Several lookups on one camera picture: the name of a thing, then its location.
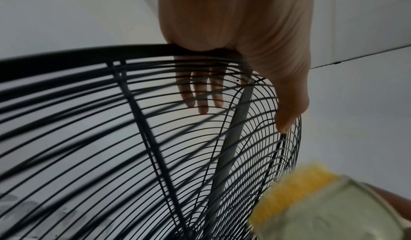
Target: black metal frame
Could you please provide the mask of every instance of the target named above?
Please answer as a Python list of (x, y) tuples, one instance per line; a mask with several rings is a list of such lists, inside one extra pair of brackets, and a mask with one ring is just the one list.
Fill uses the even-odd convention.
[[(164, 56), (202, 56), (202, 58), (201, 60), (149, 59)], [(134, 59), (149, 59), (149, 61), (130, 61)], [(97, 64), (105, 64), (105, 66), (92, 66)], [(169, 82), (172, 80), (172, 73), (177, 71), (173, 69), (174, 64), (186, 66), (190, 70), (204, 66), (229, 69), (230, 72), (226, 75), (225, 83), (231, 83), (228, 86), (225, 84), (221, 91), (208, 93), (208, 95), (223, 93), (225, 98), (230, 98), (229, 101), (226, 101), (228, 107), (222, 108), (215, 114), (182, 116), (155, 126), (150, 125), (149, 119), (185, 111), (184, 103), (186, 102), (181, 100), (151, 104), (148, 107), (140, 105), (140, 102), (144, 102), (144, 100), (171, 97), (176, 94), (174, 92), (160, 93), (158, 96), (151, 95), (153, 92), (157, 93), (162, 89), (174, 88), (181, 84), (175, 81)], [(113, 163), (113, 166), (105, 170), (102, 169), (101, 174), (88, 178), (95, 170), (110, 164), (115, 158), (129, 150), (124, 150), (110, 157), (53, 192), (43, 202), (36, 203), (35, 207), (31, 208), (27, 214), (20, 217), (10, 228), (1, 232), (0, 240), (8, 239), (11, 236), (19, 236), (22, 239), (32, 235), (37, 228), (44, 227), (50, 217), (58, 213), (65, 204), (82, 197), (82, 201), (75, 205), (71, 211), (53, 221), (53, 226), (47, 227), (37, 236), (39, 239), (47, 238), (56, 226), (70, 216), (74, 218), (73, 213), (76, 213), (81, 205), (88, 203), (87, 201), (98, 195), (107, 185), (111, 185), (113, 189), (95, 203), (89, 203), (91, 207), (83, 216), (77, 217), (75, 221), (69, 221), (70, 226), (59, 231), (55, 239), (61, 237), (88, 239), (92, 236), (94, 239), (114, 238), (116, 240), (137, 237), (139, 239), (159, 238), (165, 240), (180, 238), (246, 239), (252, 237), (246, 224), (246, 219), (252, 208), (268, 184), (277, 178), (282, 171), (293, 167), (298, 157), (301, 141), (301, 119), (296, 121), (292, 130), (286, 135), (280, 135), (275, 131), (274, 114), (277, 100), (271, 85), (267, 84), (265, 79), (259, 75), (250, 73), (250, 68), (235, 52), (214, 50), (198, 53), (175, 45), (117, 46), (10, 59), (0, 62), (0, 68), (6, 73), (0, 77), (0, 85), (4, 86), (0, 87), (0, 125), (2, 126), (32, 114), (46, 112), (59, 104), (74, 104), (66, 109), (53, 110), (51, 114), (45, 114), (45, 116), (30, 120), (26, 124), (0, 129), (0, 147), (6, 146), (6, 150), (1, 150), (0, 162), (13, 160), (10, 159), (13, 155), (26, 155), (26, 152), (19, 153), (19, 151), (26, 149), (31, 144), (42, 142), (43, 138), (58, 133), (65, 127), (86, 122), (100, 113), (125, 104), (130, 109), (127, 113), (113, 116), (80, 133), (74, 133), (71, 137), (42, 149), (37, 154), (30, 154), (25, 157), (26, 159), (11, 165), (11, 167), (0, 170), (0, 186), (8, 187), (7, 190), (0, 193), (0, 202), (15, 190), (27, 187), (36, 176), (50, 174), (49, 170), (56, 167), (60, 161), (65, 162), (67, 158), (76, 156), (78, 152), (89, 145), (100, 142), (107, 136), (118, 133), (133, 124), (136, 124), (138, 128), (137, 133), (85, 157), (32, 190), (14, 204), (7, 206), (5, 210), (0, 211), (0, 219), (10, 216), (35, 194), (48, 188), (54, 181), (67, 177), (75, 169), (85, 165), (86, 162), (99, 156), (102, 152), (109, 151), (135, 136), (141, 138), (141, 142), (133, 147), (144, 145), (140, 152), (130, 155), (117, 164)], [(241, 86), (227, 79), (229, 76), (237, 77), (241, 74), (249, 77), (247, 85)], [(39, 77), (39, 75), (46, 77), (37, 81), (29, 81), (27, 84), (21, 82), (24, 78), (30, 79)], [(213, 72), (210, 75), (223, 78), (221, 74)], [(164, 80), (164, 83), (137, 89), (131, 88), (134, 85), (158, 80)], [(199, 80), (199, 78), (193, 77), (189, 82), (195, 83)], [(120, 92), (113, 93), (112, 91), (116, 89)], [(111, 91), (111, 93), (104, 97), (96, 96), (106, 91)], [(96, 96), (96, 99), (75, 105), (76, 100), (90, 96)], [(195, 118), (197, 121), (161, 131), (158, 134), (154, 132), (158, 127), (189, 118)], [(117, 123), (103, 128), (111, 122)], [(202, 127), (213, 122), (219, 122), (221, 126)], [(205, 135), (204, 132), (210, 129), (219, 129), (219, 132)], [(171, 132), (174, 134), (159, 141), (161, 136)], [(25, 136), (32, 133), (38, 134), (30, 139), (24, 139)], [(200, 136), (192, 136), (196, 133), (200, 133)], [(182, 136), (187, 136), (189, 139), (180, 142)], [(207, 136), (210, 137), (207, 139), (208, 141), (200, 141), (202, 138), (208, 138)], [(191, 140), (194, 139), (200, 141), (202, 145), (191, 143)], [(178, 148), (179, 145), (184, 144), (188, 144), (188, 146), (180, 147), (179, 150), (167, 154), (173, 147)], [(184, 151), (187, 153), (170, 160)], [(186, 168), (181, 168), (190, 162), (194, 163)], [(144, 163), (149, 163), (150, 166), (144, 166)], [(140, 169), (140, 171), (130, 175), (130, 178), (127, 179), (126, 174), (134, 169)], [(144, 176), (143, 173), (149, 169), (153, 171)], [(177, 176), (179, 172), (185, 172), (189, 175), (186, 178), (183, 175)], [(77, 185), (74, 189), (70, 188), (84, 178), (87, 178), (85, 182)], [(122, 183), (117, 181), (119, 185), (114, 187), (112, 184), (116, 184), (118, 179), (124, 181)], [(80, 223), (86, 217), (85, 214), (97, 210), (100, 203), (104, 203), (106, 198), (113, 196), (122, 186), (133, 180), (137, 181), (84, 221), (74, 233), (67, 236), (70, 228), (73, 228), (76, 223)], [(14, 184), (6, 186), (10, 181), (14, 181)], [(105, 184), (87, 195), (88, 191), (102, 183)], [(131, 193), (124, 197), (123, 195), (129, 190)], [(151, 202), (149, 202), (151, 199), (147, 198), (142, 203), (136, 204), (148, 194), (151, 194), (150, 196), (153, 198)], [(134, 214), (136, 210), (140, 210), (140, 213)], [(107, 222), (107, 219), (113, 217), (115, 218), (111, 222)], [(96, 233), (97, 229), (104, 225), (105, 227)]]

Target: fan cage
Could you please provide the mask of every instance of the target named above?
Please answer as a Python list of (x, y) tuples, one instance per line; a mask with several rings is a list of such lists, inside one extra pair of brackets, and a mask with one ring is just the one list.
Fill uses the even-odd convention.
[[(301, 118), (278, 133), (271, 84), (235, 52), (103, 47), (0, 68), (0, 240), (253, 238), (252, 208), (297, 161)], [(223, 87), (181, 100), (204, 80), (176, 72), (199, 69)]]

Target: black wire grille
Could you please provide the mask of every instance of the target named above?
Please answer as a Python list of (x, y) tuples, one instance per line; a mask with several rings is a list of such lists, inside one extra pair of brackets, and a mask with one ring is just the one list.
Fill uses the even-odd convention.
[[(181, 100), (175, 65), (226, 70), (207, 114)], [(0, 240), (252, 238), (252, 208), (297, 160), (301, 119), (279, 134), (271, 85), (234, 52), (105, 47), (0, 68)]]

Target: yellow bristles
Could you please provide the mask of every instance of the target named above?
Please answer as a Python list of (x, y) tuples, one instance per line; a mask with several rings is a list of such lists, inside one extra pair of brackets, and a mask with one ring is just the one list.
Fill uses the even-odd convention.
[(319, 164), (303, 166), (273, 183), (255, 206), (248, 222), (257, 228), (269, 218), (336, 181), (338, 176)]

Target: metal support bar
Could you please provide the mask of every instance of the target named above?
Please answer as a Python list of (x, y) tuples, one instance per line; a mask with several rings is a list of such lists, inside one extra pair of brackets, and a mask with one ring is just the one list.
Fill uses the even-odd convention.
[(220, 208), (220, 202), (226, 184), (225, 182), (227, 181), (228, 175), (230, 174), (231, 170), (231, 166), (227, 164), (232, 162), (234, 158), (235, 151), (238, 146), (238, 141), (243, 131), (244, 123), (240, 123), (247, 118), (248, 110), (250, 108), (249, 101), (251, 99), (251, 96), (253, 95), (254, 90), (253, 83), (254, 82), (251, 79), (248, 82), (249, 86), (244, 88), (244, 91), (240, 97), (240, 101), (238, 102), (240, 106), (234, 112), (229, 126), (229, 132), (227, 133), (223, 147), (221, 148), (221, 153), (223, 154), (220, 153), (221, 157), (217, 162), (217, 167), (215, 170), (215, 174), (217, 174), (217, 176), (213, 180), (211, 186), (211, 192), (208, 199), (208, 210), (207, 214), (205, 215), (204, 239), (211, 239), (211, 237), (213, 236), (213, 227), (217, 217), (218, 209)]

